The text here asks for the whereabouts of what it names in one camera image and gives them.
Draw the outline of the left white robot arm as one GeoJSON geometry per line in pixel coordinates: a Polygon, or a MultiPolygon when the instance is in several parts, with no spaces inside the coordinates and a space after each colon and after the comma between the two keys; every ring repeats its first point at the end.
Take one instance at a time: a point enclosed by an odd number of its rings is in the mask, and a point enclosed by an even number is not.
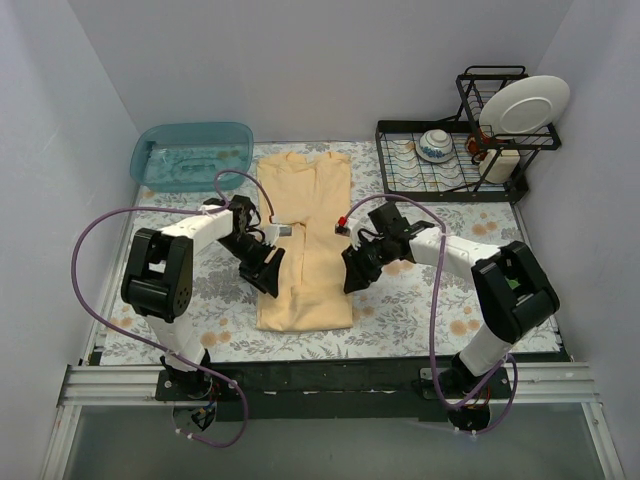
{"type": "Polygon", "coordinates": [[[168,380],[188,398],[205,398],[213,386],[206,348],[183,318],[193,296],[194,259],[219,243],[239,260],[239,276],[275,298],[285,250],[275,245],[279,229],[260,230],[250,198],[209,199],[201,212],[159,230],[134,234],[121,286],[122,300],[142,316],[168,352],[161,363],[168,380]]]}

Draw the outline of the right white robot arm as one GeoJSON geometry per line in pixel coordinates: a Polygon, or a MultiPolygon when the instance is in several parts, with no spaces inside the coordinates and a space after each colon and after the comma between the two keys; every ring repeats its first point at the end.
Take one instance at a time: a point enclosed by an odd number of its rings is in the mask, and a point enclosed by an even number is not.
{"type": "Polygon", "coordinates": [[[483,325],[444,371],[430,366],[436,395],[459,393],[475,397],[489,384],[513,347],[543,324],[560,307],[560,300],[530,247],[521,241],[505,246],[478,243],[447,232],[436,217],[409,222],[390,200],[368,214],[367,230],[350,214],[341,217],[335,232],[349,239],[343,251],[345,281],[350,294],[376,282],[384,266],[396,260],[435,267],[432,294],[440,291],[448,272],[476,292],[483,325]]]}

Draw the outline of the pale yellow t shirt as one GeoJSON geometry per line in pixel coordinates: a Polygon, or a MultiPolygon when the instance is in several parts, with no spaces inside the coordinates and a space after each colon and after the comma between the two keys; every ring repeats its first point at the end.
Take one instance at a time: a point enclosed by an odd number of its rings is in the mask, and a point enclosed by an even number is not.
{"type": "Polygon", "coordinates": [[[351,206],[350,156],[329,151],[309,160],[294,152],[276,154],[258,162],[257,177],[275,218],[292,233],[276,242],[285,250],[279,294],[258,297],[256,327],[276,332],[352,327],[341,257],[349,240],[334,233],[351,206]]]}

